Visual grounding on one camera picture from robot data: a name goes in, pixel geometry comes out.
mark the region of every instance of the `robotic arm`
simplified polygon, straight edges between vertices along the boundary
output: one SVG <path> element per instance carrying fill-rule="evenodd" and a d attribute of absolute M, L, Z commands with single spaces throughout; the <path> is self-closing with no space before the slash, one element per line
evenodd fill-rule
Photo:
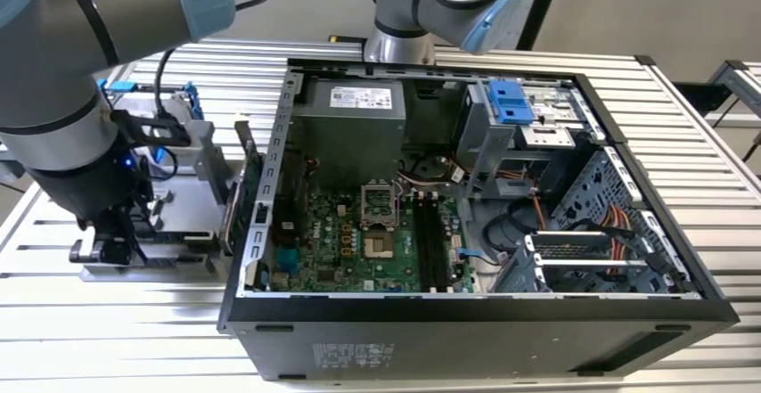
<path fill-rule="evenodd" d="M 517 0 L 377 0 L 364 60 L 433 63 L 429 34 L 483 54 L 499 43 L 516 5 Z"/>
<path fill-rule="evenodd" d="M 429 33 L 463 50 L 496 44 L 515 0 L 377 0 L 368 61 L 431 63 Z M 181 145 L 176 119 L 140 134 L 113 111 L 92 73 L 197 41 L 232 25 L 233 0 L 0 0 L 0 141 L 80 226 L 109 247 L 94 260 L 126 265 L 149 225 L 150 183 L 133 149 Z"/>
<path fill-rule="evenodd" d="M 80 225 L 114 239 L 121 249 L 102 251 L 105 262 L 125 264 L 124 250 L 138 250 L 134 210 L 152 192 L 140 142 L 120 130 L 92 73 L 197 41 L 233 16 L 233 0 L 0 0 L 0 141 Z M 176 120 L 156 122 L 181 144 Z"/>

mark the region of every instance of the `power supply label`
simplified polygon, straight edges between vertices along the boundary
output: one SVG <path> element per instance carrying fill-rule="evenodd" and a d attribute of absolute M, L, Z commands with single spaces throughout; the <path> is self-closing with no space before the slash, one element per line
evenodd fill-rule
<path fill-rule="evenodd" d="M 393 344 L 312 344 L 313 363 L 319 368 L 387 368 Z"/>
<path fill-rule="evenodd" d="M 389 88 L 335 87 L 331 90 L 331 108 L 392 110 Z"/>

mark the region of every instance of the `ram slot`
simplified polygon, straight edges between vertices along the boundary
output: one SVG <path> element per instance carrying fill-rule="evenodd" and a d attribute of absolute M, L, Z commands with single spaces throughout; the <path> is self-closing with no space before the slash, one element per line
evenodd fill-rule
<path fill-rule="evenodd" d="M 436 291 L 445 292 L 449 286 L 448 253 L 443 246 L 443 224 L 440 223 L 439 201 L 425 200 L 425 235 L 428 236 L 428 260 Z"/>
<path fill-rule="evenodd" d="M 419 289 L 428 292 L 432 288 L 432 272 L 428 256 L 428 235 L 425 234 L 425 201 L 415 197 L 412 201 L 412 222 L 415 231 L 415 248 L 417 251 Z"/>

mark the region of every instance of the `metal plate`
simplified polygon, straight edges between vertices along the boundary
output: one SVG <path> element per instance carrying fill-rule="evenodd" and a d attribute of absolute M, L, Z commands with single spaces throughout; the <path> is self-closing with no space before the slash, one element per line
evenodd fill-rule
<path fill-rule="evenodd" d="M 574 378 L 542 385 L 520 384 L 521 380 L 352 381 L 274 387 L 256 377 L 238 342 L 216 333 L 222 285 L 81 282 L 78 267 L 68 263 L 68 247 L 81 233 L 60 223 L 70 216 L 31 186 L 0 227 L 3 392 L 280 388 L 739 393 L 761 389 L 759 185 L 700 126 L 702 120 L 691 116 L 659 71 L 626 56 L 493 52 L 472 57 L 449 48 L 439 50 L 443 66 L 588 75 L 606 106 L 622 118 L 631 148 L 658 189 L 670 196 L 664 200 L 718 275 L 742 322 L 623 380 Z M 214 141 L 228 157 L 242 156 L 232 130 L 238 117 L 248 118 L 256 144 L 265 148 L 288 57 L 356 61 L 360 48 L 208 40 L 185 46 L 172 57 L 164 82 L 192 81 L 198 87 L 202 109 L 217 127 Z M 157 59 L 158 55 L 136 62 L 116 76 L 149 84 Z M 660 112 L 668 123 L 658 122 Z"/>

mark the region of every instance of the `green circuit board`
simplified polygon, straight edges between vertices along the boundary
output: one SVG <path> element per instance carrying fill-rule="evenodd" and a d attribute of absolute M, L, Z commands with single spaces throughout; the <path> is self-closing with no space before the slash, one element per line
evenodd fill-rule
<path fill-rule="evenodd" d="M 383 207 L 381 201 L 371 203 Z M 464 243 L 459 234 L 459 219 L 452 200 L 439 204 L 444 243 L 440 251 L 447 261 L 453 261 L 451 237 Z M 299 246 L 297 272 L 288 276 L 288 291 L 303 292 L 420 292 L 419 262 L 415 250 L 412 200 L 399 201 L 397 227 L 385 229 L 360 227 L 360 194 L 328 194 L 313 192 L 308 197 L 305 229 Z M 385 243 L 381 253 L 367 250 L 365 244 Z M 453 291 L 472 291 L 469 268 L 460 263 L 461 279 L 453 283 Z M 449 266 L 453 274 L 455 265 Z M 276 289 L 284 290 L 285 284 Z"/>

